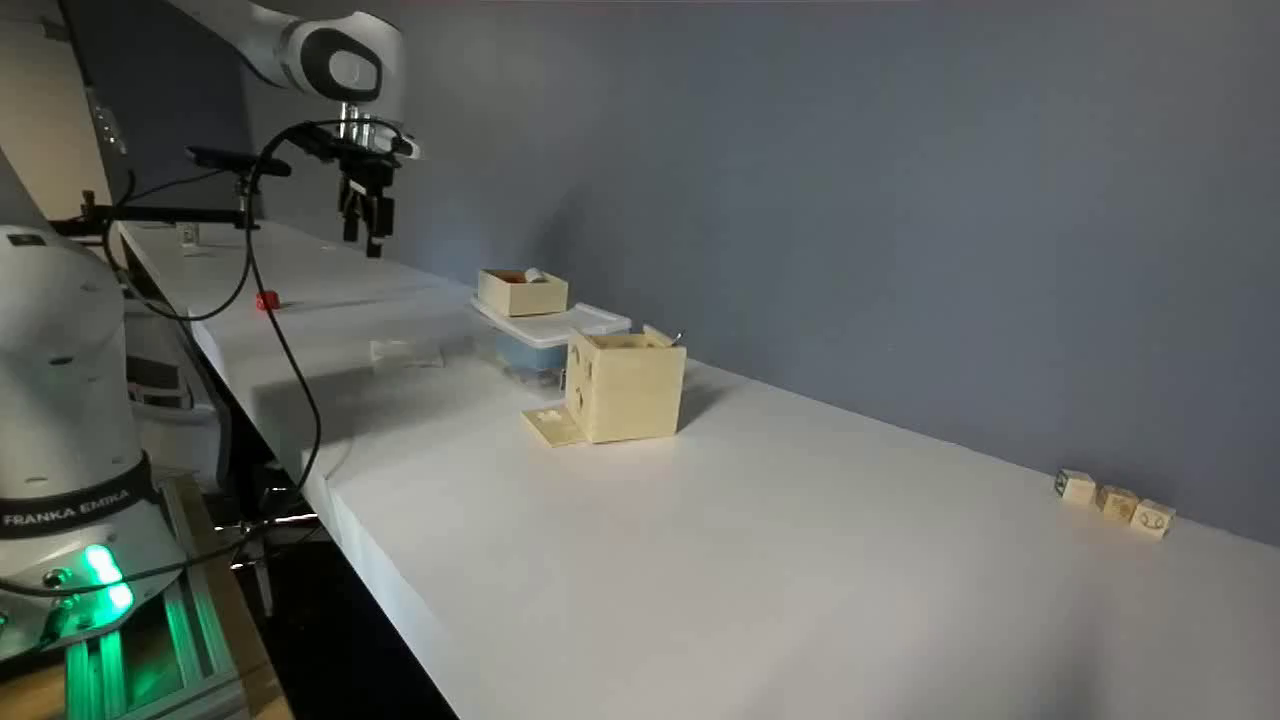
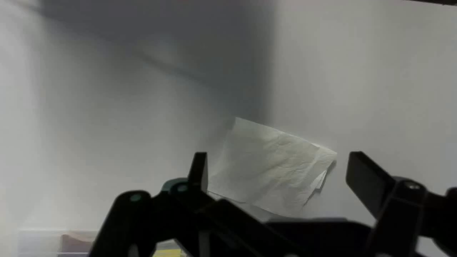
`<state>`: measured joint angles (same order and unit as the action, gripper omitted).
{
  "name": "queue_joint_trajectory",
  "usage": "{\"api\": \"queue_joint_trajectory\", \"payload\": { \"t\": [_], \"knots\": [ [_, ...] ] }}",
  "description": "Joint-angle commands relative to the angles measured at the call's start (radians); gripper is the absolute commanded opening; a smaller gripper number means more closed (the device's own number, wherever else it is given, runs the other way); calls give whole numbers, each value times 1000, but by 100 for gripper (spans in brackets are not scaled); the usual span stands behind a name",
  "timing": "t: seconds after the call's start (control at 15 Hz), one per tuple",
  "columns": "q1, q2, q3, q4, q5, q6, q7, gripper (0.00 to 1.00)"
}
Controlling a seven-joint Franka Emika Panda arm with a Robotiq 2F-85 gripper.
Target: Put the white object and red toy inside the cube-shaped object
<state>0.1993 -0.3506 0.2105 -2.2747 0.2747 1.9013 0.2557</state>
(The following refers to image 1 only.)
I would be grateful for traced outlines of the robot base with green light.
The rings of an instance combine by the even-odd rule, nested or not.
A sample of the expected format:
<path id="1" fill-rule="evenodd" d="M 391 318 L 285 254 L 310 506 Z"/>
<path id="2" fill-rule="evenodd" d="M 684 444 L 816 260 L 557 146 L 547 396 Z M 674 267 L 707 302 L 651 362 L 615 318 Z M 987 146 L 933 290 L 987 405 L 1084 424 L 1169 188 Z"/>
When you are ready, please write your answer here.
<path id="1" fill-rule="evenodd" d="M 187 567 L 122 628 L 0 676 L 0 720 L 254 720 L 259 652 L 232 573 Z"/>

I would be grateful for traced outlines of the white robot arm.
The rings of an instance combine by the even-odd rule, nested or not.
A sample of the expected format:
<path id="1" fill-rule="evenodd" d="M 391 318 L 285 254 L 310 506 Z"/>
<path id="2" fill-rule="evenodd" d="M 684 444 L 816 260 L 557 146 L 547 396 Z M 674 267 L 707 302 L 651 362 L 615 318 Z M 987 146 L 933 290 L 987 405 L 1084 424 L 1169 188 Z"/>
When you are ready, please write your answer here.
<path id="1" fill-rule="evenodd" d="M 258 0 L 170 0 L 277 87 L 340 104 L 298 139 L 345 167 L 349 231 L 370 250 L 391 237 L 391 167 L 415 143 L 405 120 L 405 36 L 370 11 L 306 19 Z M 147 491 L 124 372 L 124 290 L 37 209 L 18 167 L 0 199 L 0 534 L 31 540 L 103 524 Z"/>

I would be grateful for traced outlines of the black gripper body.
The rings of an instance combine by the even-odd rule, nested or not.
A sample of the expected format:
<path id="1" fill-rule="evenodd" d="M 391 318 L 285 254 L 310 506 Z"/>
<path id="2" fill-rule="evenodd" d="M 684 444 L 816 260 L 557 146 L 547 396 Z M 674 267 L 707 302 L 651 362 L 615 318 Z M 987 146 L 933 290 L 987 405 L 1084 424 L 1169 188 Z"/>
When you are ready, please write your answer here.
<path id="1" fill-rule="evenodd" d="M 395 167 L 420 155 L 420 143 L 409 133 L 386 124 L 375 124 L 370 135 L 338 133 L 329 124 L 298 124 L 285 133 L 285 139 L 320 162 L 338 162 L 345 182 L 365 197 L 386 197 L 395 178 Z"/>

